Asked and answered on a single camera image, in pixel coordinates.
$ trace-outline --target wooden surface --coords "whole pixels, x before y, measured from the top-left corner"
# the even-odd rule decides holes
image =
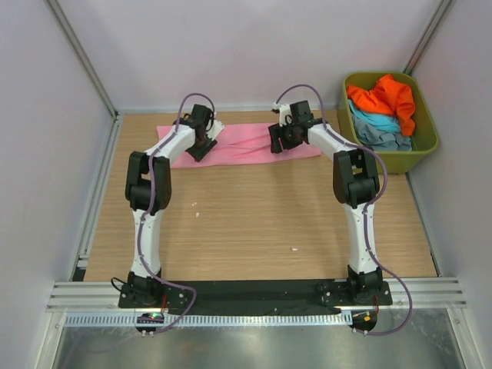
[[[266,111],[218,117],[226,125],[276,119]],[[329,111],[328,119],[337,129],[336,111]],[[135,236],[125,200],[128,156],[154,145],[156,126],[174,120],[175,114],[125,116],[86,281],[126,280]],[[347,221],[333,195],[332,170],[324,156],[171,170],[172,198],[161,226],[163,276],[176,281],[346,277]],[[390,176],[374,224],[385,266],[402,277],[436,275],[405,176]]]

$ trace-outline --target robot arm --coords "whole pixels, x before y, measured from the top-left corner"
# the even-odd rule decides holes
[[[381,290],[382,272],[366,247],[363,209],[379,192],[376,161],[365,151],[354,149],[329,125],[325,129],[321,119],[314,119],[307,101],[275,104],[273,112],[280,114],[280,118],[278,124],[269,127],[272,153],[291,150],[306,142],[320,148],[334,162],[334,194],[347,215],[351,242],[348,286],[355,301],[372,298]],[[354,173],[354,168],[361,172]],[[367,207],[367,236],[376,254],[373,213],[374,205],[371,204]]]
[[[141,223],[141,253],[150,270],[161,275],[159,259],[159,234],[161,220],[171,200],[171,165],[185,151],[196,161],[200,161],[216,144],[216,137],[224,125],[214,117],[214,112],[203,106],[195,105],[190,115],[181,119],[178,129],[173,129],[155,146],[145,152],[134,151],[128,162],[125,197],[130,201],[135,224],[135,255],[128,281],[121,288],[120,307],[132,308],[136,304],[152,305],[162,295],[162,286],[147,272],[141,263],[138,252],[138,231]],[[154,155],[153,169],[155,176],[155,201],[153,208],[145,215],[151,202],[151,182],[143,178],[149,172],[148,160],[151,154],[164,147]]]

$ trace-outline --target green basket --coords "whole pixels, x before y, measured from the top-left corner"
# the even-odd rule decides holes
[[[361,145],[354,130],[354,122],[348,105],[347,86],[356,85],[365,90],[371,90],[376,81],[388,72],[359,72],[348,75],[342,86],[342,97],[338,109],[338,123],[341,134],[352,142]],[[417,81],[404,73],[391,72],[395,81],[406,83],[412,89],[415,102],[415,113],[412,119],[415,121],[415,131],[411,136],[413,151],[376,151],[386,164],[388,173],[403,174],[411,170],[424,156],[429,155],[439,145],[436,128],[432,122],[431,114],[427,110],[424,97],[418,87]]]

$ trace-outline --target pink cloth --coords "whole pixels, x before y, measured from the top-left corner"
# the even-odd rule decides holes
[[[213,165],[263,164],[274,161],[310,158],[321,155],[321,150],[305,143],[280,154],[270,153],[268,126],[272,123],[226,125],[217,137],[217,145],[197,163],[189,153],[183,153],[173,168],[211,167]],[[172,126],[158,126],[159,140],[169,133]]]

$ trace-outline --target gray cloth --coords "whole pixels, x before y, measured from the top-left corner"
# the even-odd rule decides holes
[[[355,134],[363,145],[369,145],[374,150],[385,151],[412,151],[410,137],[404,137],[401,133],[380,131],[366,121],[352,115]]]

